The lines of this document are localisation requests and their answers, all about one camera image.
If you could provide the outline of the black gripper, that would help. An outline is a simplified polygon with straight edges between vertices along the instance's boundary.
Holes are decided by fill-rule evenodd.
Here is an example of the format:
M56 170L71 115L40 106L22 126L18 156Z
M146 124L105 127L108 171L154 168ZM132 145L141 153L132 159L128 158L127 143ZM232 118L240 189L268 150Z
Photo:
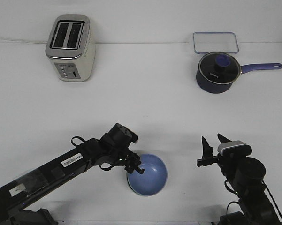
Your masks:
M225 136L218 133L217 137L220 141L219 146L227 147L232 145L232 141L226 138ZM219 154L217 156L214 156L213 147L211 147L208 144L207 140L203 136L201 137L201 141L202 141L203 154L201 159L197 159L197 167L208 166L217 163L221 172L225 173L225 164L228 161L227 158Z
M123 125L116 123L109 132L105 133L99 140L103 148L103 158L100 165L103 163L110 164L109 167L100 168L104 171L109 171L115 166L123 166L124 170L133 174L134 172L143 174L144 169L140 168L140 156L129 149L131 139L124 134Z

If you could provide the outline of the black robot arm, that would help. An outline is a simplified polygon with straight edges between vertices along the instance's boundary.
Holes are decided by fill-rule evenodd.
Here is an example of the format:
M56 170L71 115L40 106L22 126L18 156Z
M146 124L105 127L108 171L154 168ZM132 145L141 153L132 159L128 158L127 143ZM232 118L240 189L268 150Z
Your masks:
M238 197L241 211L220 216L220 225L282 225L282 214L263 181L265 166L250 156L251 146L242 141L231 141L218 134L217 155L202 137L203 155L197 167L216 163L225 176L224 186Z
M0 225L56 225L48 210L26 207L94 166L108 163L108 171L123 166L143 174L140 156L129 149L138 136L125 126L116 123L100 139L78 139L73 150L0 187Z

